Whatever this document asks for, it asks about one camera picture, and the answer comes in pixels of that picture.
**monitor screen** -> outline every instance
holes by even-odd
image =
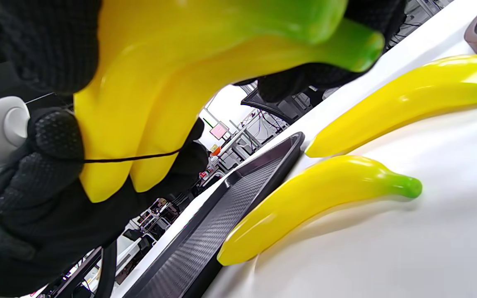
[[[224,137],[224,134],[226,134],[227,130],[223,127],[222,124],[217,124],[210,130],[211,134],[216,138],[216,139],[221,139]]]

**black tray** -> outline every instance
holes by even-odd
[[[222,268],[216,255],[227,234],[282,183],[303,139],[293,134],[228,175],[123,298],[203,296]]]

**black glove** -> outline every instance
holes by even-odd
[[[206,149],[193,142],[197,121],[166,178],[136,193],[131,180],[93,204],[78,179],[84,150],[74,115],[39,110],[29,137],[0,174],[0,296],[24,296],[56,279],[87,252],[111,243],[156,198],[187,190],[205,170]]]
[[[405,22],[406,2],[349,0],[345,17],[382,32],[387,42]],[[15,64],[19,76],[33,87],[62,93],[81,90],[91,81],[98,65],[100,4],[100,0],[0,0],[0,47]],[[308,63],[259,77],[259,94],[267,102],[276,102],[308,86],[326,90],[365,73]]]

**toy banana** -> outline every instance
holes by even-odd
[[[341,115],[306,151],[346,154],[416,121],[477,107],[477,55],[436,60],[399,77]]]
[[[270,194],[227,236],[217,258],[224,266],[246,262],[337,205],[385,195],[417,198],[421,192],[420,181],[393,173],[377,161],[337,156],[307,168]]]
[[[361,36],[348,38],[353,36],[350,32],[360,32]],[[278,72],[307,61],[361,72],[375,62],[383,47],[382,35],[344,19],[333,36],[319,45],[309,46],[278,36],[267,36],[194,63],[172,76],[158,96],[161,99],[148,117],[143,134],[146,137],[140,143],[137,155],[160,154],[180,148],[199,111],[230,82]],[[159,183],[175,158],[164,156],[135,162],[130,172],[135,189],[146,191]]]
[[[143,132],[150,112],[163,100],[158,94],[174,73],[260,36],[279,36],[314,48],[334,34],[346,5],[347,0],[104,0],[99,66],[91,83],[75,95],[86,159],[136,156],[147,137]],[[362,35],[348,33],[349,39]],[[132,164],[86,164],[81,182],[90,200],[100,202],[115,193]]]

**black cable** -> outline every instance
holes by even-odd
[[[88,289],[88,290],[89,290],[91,293],[93,293],[93,295],[94,295],[94,294],[95,294],[95,292],[93,292],[93,291],[91,290],[91,287],[89,286],[89,283],[87,283],[87,280],[86,280],[86,278],[85,278],[85,277],[83,277],[82,279],[83,279],[83,280],[84,280],[84,282],[86,283],[86,285],[87,285],[87,289]]]
[[[268,113],[268,115],[270,115],[270,117],[272,117],[273,121],[275,121],[275,123],[277,124],[277,126],[279,126],[279,128],[280,128],[281,131],[282,131],[282,127],[281,127],[281,125],[279,124],[279,121],[277,121],[277,119],[275,119],[275,117],[273,117],[273,115],[271,115],[270,113]]]
[[[275,129],[276,129],[276,130],[280,130],[280,129],[281,129],[281,127],[277,127],[277,126],[275,126],[275,125],[271,124],[271,122],[270,122],[270,121],[268,121],[268,120],[266,119],[266,117],[265,117],[265,115],[264,115],[264,114],[263,114],[263,119],[264,119],[266,122],[268,122],[268,124],[269,124],[269,125],[271,125],[271,126],[275,127]]]
[[[176,153],[179,153],[183,147],[181,147],[178,150],[169,152],[169,153],[160,153],[160,154],[150,154],[150,155],[143,155],[143,156],[135,156],[131,158],[121,158],[121,159],[98,159],[98,160],[87,160],[87,159],[65,159],[65,158],[59,158],[56,156],[49,155],[45,153],[40,147],[38,147],[33,141],[30,141],[27,139],[27,144],[33,151],[36,151],[40,153],[43,156],[48,156],[49,158],[52,158],[54,160],[59,160],[59,161],[64,161],[64,162],[76,162],[76,163],[110,163],[110,162],[125,162],[125,161],[136,161],[136,160],[142,160],[142,159],[153,159],[153,158],[161,158],[164,156],[171,156],[175,155]]]
[[[422,23],[413,23],[413,24],[404,23],[403,25],[406,25],[406,26],[413,26],[413,27],[420,27],[420,26],[422,25]]]
[[[442,9],[441,6],[439,6],[437,3],[435,3],[435,1],[430,0],[430,2],[432,2],[432,3],[437,7],[437,9],[438,9],[439,11],[441,11],[441,9]]]

